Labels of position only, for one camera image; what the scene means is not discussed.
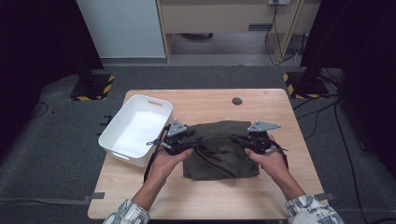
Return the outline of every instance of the white wall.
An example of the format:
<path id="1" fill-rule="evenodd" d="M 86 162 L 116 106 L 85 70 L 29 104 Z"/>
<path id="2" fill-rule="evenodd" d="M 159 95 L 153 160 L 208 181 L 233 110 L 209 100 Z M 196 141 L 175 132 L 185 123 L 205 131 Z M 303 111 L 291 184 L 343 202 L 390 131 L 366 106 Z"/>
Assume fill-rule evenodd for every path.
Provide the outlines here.
<path id="1" fill-rule="evenodd" d="M 155 0 L 77 0 L 101 58 L 165 58 Z"/>

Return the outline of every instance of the wrist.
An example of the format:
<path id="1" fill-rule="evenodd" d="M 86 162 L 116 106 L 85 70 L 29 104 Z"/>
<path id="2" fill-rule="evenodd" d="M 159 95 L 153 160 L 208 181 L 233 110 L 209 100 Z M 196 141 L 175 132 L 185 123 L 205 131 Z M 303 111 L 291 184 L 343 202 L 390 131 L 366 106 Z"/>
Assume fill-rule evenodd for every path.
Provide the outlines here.
<path id="1" fill-rule="evenodd" d="M 274 175 L 272 178 L 282 190 L 287 201 L 305 194 L 303 189 L 290 173 L 286 173 L 284 175 Z"/>

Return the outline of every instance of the green fabric bag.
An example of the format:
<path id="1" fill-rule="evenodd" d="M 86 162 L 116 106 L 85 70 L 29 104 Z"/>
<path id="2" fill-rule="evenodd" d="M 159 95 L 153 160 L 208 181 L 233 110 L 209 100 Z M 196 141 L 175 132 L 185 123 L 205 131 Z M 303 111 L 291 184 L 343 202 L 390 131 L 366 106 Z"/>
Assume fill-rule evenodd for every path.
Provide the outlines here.
<path id="1" fill-rule="evenodd" d="M 183 161 L 183 175 L 195 180 L 236 179 L 256 176 L 260 173 L 257 162 L 252 161 L 245 150 L 234 143 L 230 135 L 248 135 L 249 121 L 224 120 L 197 124 L 186 141 L 202 137 L 191 155 Z"/>

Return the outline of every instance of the floral shirt sleeve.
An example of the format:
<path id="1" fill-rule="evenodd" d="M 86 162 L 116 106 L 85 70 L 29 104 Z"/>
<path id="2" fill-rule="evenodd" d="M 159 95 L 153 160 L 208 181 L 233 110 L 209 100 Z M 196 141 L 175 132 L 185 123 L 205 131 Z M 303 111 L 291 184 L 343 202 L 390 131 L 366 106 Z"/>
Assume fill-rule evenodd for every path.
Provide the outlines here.
<path id="1" fill-rule="evenodd" d="M 314 195 L 307 194 L 286 202 L 290 224 L 344 224 L 329 205 L 323 205 Z M 149 213 L 130 199 L 112 213 L 104 224 L 147 224 Z"/>
<path id="2" fill-rule="evenodd" d="M 104 224 L 147 224 L 148 222 L 149 213 L 137 203 L 127 199 L 105 220 Z"/>
<path id="3" fill-rule="evenodd" d="M 307 194 L 286 202 L 290 224 L 344 224 L 329 205 L 323 205 L 314 195 Z"/>

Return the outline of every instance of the white tray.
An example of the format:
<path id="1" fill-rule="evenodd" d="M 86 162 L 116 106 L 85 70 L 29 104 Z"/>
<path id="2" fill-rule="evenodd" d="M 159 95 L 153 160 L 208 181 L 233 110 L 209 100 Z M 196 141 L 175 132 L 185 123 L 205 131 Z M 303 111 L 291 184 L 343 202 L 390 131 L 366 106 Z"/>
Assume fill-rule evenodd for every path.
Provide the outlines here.
<path id="1" fill-rule="evenodd" d="M 112 157 L 145 167 L 163 127 L 172 120 L 173 106 L 164 100 L 134 95 L 99 137 L 99 145 Z"/>

